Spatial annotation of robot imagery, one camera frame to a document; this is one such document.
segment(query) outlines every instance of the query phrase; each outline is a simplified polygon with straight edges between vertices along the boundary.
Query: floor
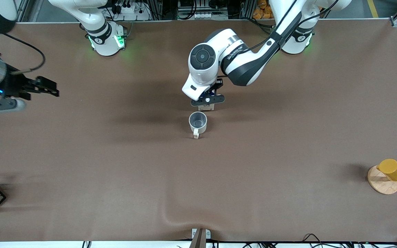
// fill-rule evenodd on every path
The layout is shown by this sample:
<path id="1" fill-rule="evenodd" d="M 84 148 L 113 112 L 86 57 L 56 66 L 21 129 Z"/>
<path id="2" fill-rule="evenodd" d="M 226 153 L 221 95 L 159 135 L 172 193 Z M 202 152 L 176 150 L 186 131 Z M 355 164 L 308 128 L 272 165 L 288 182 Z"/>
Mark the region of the floor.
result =
<path id="1" fill-rule="evenodd" d="M 36 22 L 74 22 L 76 19 L 67 12 L 52 6 L 47 0 L 42 1 L 41 9 L 38 13 L 33 13 Z M 331 12 L 328 18 L 372 18 L 390 17 L 397 11 L 397 0 L 352 0 L 350 5 L 342 11 Z"/>

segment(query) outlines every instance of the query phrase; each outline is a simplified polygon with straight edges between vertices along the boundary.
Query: mug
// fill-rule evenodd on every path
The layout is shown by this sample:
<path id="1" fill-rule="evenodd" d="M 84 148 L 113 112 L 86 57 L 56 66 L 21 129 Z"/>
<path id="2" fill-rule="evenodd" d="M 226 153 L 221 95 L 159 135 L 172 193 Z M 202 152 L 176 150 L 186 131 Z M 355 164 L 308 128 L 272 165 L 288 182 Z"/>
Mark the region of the mug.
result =
<path id="1" fill-rule="evenodd" d="M 189 116 L 189 126 L 191 126 L 191 131 L 194 132 L 194 138 L 199 138 L 199 135 L 206 131 L 207 123 L 208 118 L 200 111 Z"/>

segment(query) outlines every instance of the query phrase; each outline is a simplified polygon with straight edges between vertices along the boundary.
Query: yellow tape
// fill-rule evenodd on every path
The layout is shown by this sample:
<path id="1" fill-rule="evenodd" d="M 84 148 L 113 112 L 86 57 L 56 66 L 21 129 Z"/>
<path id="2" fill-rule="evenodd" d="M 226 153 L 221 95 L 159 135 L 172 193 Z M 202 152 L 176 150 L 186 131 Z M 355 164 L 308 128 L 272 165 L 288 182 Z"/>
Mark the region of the yellow tape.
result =
<path id="1" fill-rule="evenodd" d="M 370 7 L 370 12 L 373 18 L 378 18 L 378 12 L 376 11 L 375 3 L 373 0 L 367 0 L 368 6 Z"/>

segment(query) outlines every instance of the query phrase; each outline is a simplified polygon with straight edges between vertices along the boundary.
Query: wooden base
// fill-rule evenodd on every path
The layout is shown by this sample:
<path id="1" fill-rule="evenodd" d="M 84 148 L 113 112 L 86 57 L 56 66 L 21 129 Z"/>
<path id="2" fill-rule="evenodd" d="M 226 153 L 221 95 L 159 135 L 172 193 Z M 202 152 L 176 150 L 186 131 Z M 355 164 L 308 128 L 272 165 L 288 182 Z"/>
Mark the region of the wooden base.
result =
<path id="1" fill-rule="evenodd" d="M 391 195 L 397 191 L 397 182 L 390 181 L 384 173 L 378 171 L 376 165 L 367 172 L 367 180 L 370 186 L 384 195 Z"/>

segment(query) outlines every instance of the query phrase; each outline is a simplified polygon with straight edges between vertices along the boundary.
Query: table surface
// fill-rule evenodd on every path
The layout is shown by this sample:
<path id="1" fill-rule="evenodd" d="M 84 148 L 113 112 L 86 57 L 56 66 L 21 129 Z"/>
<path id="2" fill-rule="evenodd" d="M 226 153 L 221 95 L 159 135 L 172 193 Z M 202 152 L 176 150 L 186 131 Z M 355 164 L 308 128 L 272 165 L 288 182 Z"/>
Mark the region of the table surface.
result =
<path id="1" fill-rule="evenodd" d="M 35 94 L 0 114 L 2 240 L 174 240 L 205 227 L 218 240 L 397 240 L 397 193 L 367 170 L 397 159 L 397 28 L 389 20 L 323 20 L 298 55 L 279 52 L 253 85 L 192 138 L 181 92 L 187 58 L 247 21 L 136 23 L 127 49 L 101 57 L 77 24 L 20 24 L 41 49 L 59 98 Z M 5 36 L 6 63 L 40 56 Z"/>

